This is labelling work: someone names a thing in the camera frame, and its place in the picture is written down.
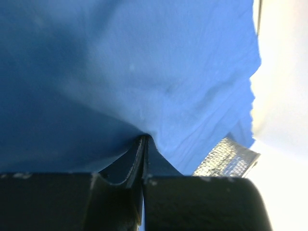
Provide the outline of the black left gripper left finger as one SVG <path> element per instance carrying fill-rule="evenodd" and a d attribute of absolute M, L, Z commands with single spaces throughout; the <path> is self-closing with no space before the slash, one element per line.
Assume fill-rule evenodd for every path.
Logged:
<path fill-rule="evenodd" d="M 135 231 L 146 138 L 99 173 L 1 173 L 3 231 Z"/>

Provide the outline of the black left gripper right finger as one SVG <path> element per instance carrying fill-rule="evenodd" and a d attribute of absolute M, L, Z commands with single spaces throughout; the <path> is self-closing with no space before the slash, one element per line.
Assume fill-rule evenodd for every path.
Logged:
<path fill-rule="evenodd" d="M 261 195 L 245 178 L 180 174 L 147 138 L 143 169 L 147 231 L 270 231 Z"/>

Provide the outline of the steel mesh instrument tray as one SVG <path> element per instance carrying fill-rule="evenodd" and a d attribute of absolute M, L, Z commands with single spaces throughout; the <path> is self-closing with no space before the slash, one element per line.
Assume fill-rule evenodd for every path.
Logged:
<path fill-rule="evenodd" d="M 194 171 L 194 176 L 246 177 L 260 157 L 229 138 L 222 139 Z"/>

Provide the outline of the blue surgical cloth wrap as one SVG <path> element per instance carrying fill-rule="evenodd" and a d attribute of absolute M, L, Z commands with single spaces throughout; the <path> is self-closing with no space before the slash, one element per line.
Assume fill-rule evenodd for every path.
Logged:
<path fill-rule="evenodd" d="M 140 135 L 182 174 L 253 142 L 251 0 L 3 0 L 1 172 L 93 172 Z"/>

